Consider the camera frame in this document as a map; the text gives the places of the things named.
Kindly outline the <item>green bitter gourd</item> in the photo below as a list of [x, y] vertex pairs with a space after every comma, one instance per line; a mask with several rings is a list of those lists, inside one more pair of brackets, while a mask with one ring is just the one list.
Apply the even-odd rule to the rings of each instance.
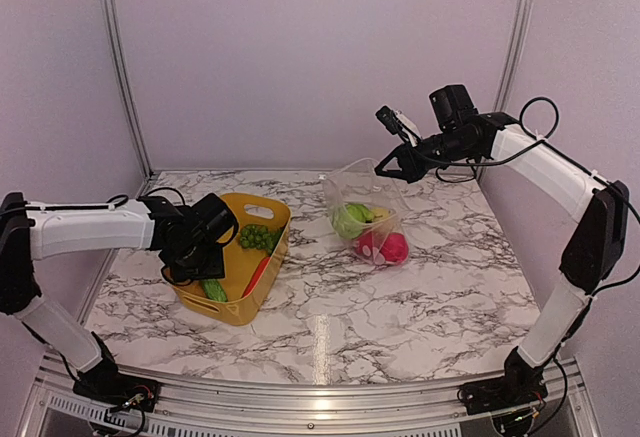
[[204, 295], [214, 302], [227, 302], [227, 294], [219, 279], [206, 279], [200, 282]]

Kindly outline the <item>green grape bunch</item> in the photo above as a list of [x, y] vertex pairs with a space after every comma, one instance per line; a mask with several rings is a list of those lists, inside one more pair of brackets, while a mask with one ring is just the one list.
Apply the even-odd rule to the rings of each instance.
[[265, 225], [248, 224], [238, 235], [238, 241], [243, 249], [254, 249], [272, 254], [280, 241], [283, 228], [270, 229]]

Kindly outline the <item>clear zip top bag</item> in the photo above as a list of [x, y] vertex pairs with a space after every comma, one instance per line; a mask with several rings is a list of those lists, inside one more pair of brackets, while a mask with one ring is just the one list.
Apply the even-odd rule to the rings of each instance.
[[403, 230], [409, 207], [395, 182], [375, 173], [376, 166], [363, 158], [319, 180], [329, 222], [344, 246], [369, 265], [397, 266], [409, 257]]

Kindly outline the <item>red apple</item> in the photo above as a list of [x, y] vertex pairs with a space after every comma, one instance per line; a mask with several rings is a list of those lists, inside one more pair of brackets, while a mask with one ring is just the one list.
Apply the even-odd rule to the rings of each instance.
[[409, 245], [402, 233], [390, 233], [380, 248], [380, 254], [386, 264], [401, 264], [409, 255]]
[[375, 235], [371, 232], [359, 236], [354, 241], [353, 248], [356, 255], [369, 264], [382, 265], [385, 263], [385, 258], [380, 251], [379, 243]]

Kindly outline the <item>green apple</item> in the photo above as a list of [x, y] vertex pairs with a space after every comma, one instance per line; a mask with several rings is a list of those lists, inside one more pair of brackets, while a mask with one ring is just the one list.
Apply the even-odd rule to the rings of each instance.
[[362, 203], [346, 203], [345, 212], [349, 223], [370, 224], [373, 222], [370, 208]]

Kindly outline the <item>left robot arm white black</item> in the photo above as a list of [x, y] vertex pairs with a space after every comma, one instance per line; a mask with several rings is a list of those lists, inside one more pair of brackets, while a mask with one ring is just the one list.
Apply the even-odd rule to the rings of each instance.
[[10, 193], [1, 204], [1, 312], [65, 357], [81, 389], [119, 401], [137, 387], [136, 378], [121, 373], [104, 342], [44, 296], [34, 261], [83, 251], [154, 251], [173, 283], [190, 284], [223, 277], [223, 249], [238, 231], [236, 216], [214, 194], [176, 205], [159, 195], [45, 204]]

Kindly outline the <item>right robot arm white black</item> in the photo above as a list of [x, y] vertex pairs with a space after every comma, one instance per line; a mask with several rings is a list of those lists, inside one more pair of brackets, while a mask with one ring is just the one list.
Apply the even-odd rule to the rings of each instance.
[[550, 144], [548, 134], [526, 130], [522, 116], [479, 112], [462, 84], [438, 89], [429, 99], [440, 131], [426, 138], [398, 111], [387, 106], [377, 111], [377, 120], [402, 141], [378, 164], [377, 175], [414, 183], [431, 169], [506, 166], [551, 197], [577, 224], [561, 255], [562, 279], [505, 360], [503, 375], [466, 384], [461, 391], [470, 403], [488, 397], [515, 405], [539, 383], [597, 293], [607, 289], [604, 281], [624, 251], [632, 212], [629, 190], [566, 156]]

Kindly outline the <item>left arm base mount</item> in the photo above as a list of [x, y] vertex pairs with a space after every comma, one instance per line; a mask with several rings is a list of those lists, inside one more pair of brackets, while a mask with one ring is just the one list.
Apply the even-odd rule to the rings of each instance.
[[155, 408], [160, 388], [160, 383], [153, 379], [117, 374], [95, 382], [78, 379], [73, 385], [73, 392], [94, 401], [110, 404], [116, 411], [136, 408], [150, 413]]

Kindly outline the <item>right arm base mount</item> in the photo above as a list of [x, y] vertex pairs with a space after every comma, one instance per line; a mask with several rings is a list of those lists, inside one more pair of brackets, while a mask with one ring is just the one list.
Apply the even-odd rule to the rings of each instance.
[[542, 401], [548, 390], [540, 380], [524, 387], [512, 387], [505, 377], [483, 379], [462, 384], [457, 398], [468, 415], [499, 411], [530, 402]]

